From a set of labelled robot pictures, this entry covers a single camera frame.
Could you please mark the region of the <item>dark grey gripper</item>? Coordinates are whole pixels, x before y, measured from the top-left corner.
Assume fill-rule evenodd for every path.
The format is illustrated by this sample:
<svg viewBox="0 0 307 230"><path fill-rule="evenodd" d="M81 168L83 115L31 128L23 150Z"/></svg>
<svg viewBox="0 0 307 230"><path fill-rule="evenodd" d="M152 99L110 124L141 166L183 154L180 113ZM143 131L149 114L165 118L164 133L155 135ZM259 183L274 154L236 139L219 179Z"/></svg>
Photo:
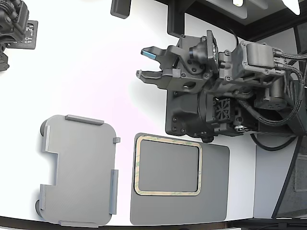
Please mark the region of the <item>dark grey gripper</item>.
<svg viewBox="0 0 307 230"><path fill-rule="evenodd" d="M217 73L217 44L214 36L186 37L185 48L155 46L143 48L141 54L157 61L162 71L136 71L136 77L159 89L197 93Z"/></svg>

